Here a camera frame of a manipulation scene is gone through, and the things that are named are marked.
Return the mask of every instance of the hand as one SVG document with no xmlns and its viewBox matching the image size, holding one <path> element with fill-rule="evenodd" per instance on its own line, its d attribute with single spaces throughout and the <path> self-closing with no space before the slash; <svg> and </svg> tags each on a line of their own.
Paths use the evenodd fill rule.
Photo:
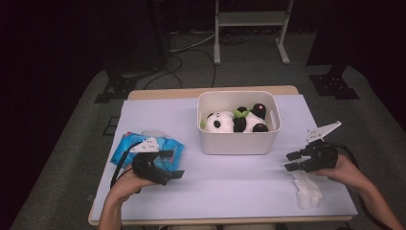
<svg viewBox="0 0 406 230">
<path fill-rule="evenodd" d="M 337 164 L 334 169 L 319 170 L 315 174 L 324 175 L 331 180 L 343 183 L 356 192 L 360 192 L 360 190 L 366 189 L 372 184 L 343 154 L 338 154 Z"/>
<path fill-rule="evenodd" d="M 155 183 L 149 180 L 138 177 L 137 174 L 132 171 L 131 165 L 129 165 L 125 168 L 123 174 L 111 188 L 109 196 L 124 202 L 128 200 L 131 195 L 140 191 L 143 187 L 154 184 Z"/>
</svg>

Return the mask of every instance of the white plastic bin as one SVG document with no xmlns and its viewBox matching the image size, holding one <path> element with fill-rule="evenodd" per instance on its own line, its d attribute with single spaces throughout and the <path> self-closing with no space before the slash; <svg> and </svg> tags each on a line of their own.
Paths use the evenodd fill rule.
<svg viewBox="0 0 406 230">
<path fill-rule="evenodd" d="M 240 106 L 250 108 L 254 104 L 266 106 L 265 124 L 268 132 L 210 133 L 202 129 L 211 113 L 233 111 Z M 197 106 L 197 127 L 200 146 L 208 154 L 266 154 L 281 128 L 278 107 L 272 94 L 263 91 L 214 91 L 200 95 Z"/>
</svg>

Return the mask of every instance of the dark background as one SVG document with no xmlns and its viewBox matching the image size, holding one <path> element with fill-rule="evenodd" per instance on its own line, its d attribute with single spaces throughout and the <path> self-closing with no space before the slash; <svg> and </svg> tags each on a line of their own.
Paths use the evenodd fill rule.
<svg viewBox="0 0 406 230">
<path fill-rule="evenodd" d="M 286 2 L 222 0 L 221 9 L 282 10 Z M 214 0 L 161 4 L 169 31 L 214 28 Z M 2 229 L 24 204 L 90 80 L 111 63 L 139 64 L 125 52 L 132 45 L 123 41 L 131 23 L 108 6 L 112 1 L 1 2 Z M 342 47 L 350 47 L 348 64 L 366 76 L 405 128 L 405 10 L 400 0 L 296 0 L 288 30 L 318 30 L 309 65 L 331 64 Z"/>
</svg>

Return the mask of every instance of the blue plastic bag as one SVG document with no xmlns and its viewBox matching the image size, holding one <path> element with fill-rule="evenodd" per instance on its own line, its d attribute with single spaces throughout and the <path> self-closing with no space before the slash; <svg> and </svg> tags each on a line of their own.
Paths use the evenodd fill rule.
<svg viewBox="0 0 406 230">
<path fill-rule="evenodd" d="M 110 162 L 118 165 L 124 152 L 134 143 L 143 142 L 144 140 L 148 139 L 149 136 L 141 135 L 138 133 L 128 132 L 123 135 L 120 144 L 117 146 L 116 150 L 114 151 L 113 156 L 111 157 Z M 157 168 L 161 170 L 165 170 L 168 172 L 176 171 L 179 165 L 180 156 L 182 154 L 183 148 L 185 147 L 183 144 L 179 143 L 178 141 L 170 138 L 165 137 L 154 137 L 156 142 L 158 143 L 159 150 L 173 150 L 173 156 L 171 158 L 168 157 L 157 157 L 154 160 L 154 164 Z M 132 159 L 137 153 L 129 152 L 128 156 L 125 158 L 123 162 L 122 168 L 130 165 Z"/>
</svg>

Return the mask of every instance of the white paper towel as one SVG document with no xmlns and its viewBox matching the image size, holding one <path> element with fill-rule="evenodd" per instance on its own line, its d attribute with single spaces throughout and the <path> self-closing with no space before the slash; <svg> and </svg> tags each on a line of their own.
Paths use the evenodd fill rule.
<svg viewBox="0 0 406 230">
<path fill-rule="evenodd" d="M 299 192 L 296 193 L 298 206 L 301 209 L 319 207 L 323 194 L 316 182 L 304 171 L 294 171 L 290 173 L 295 177 L 294 182 L 299 189 Z"/>
</svg>

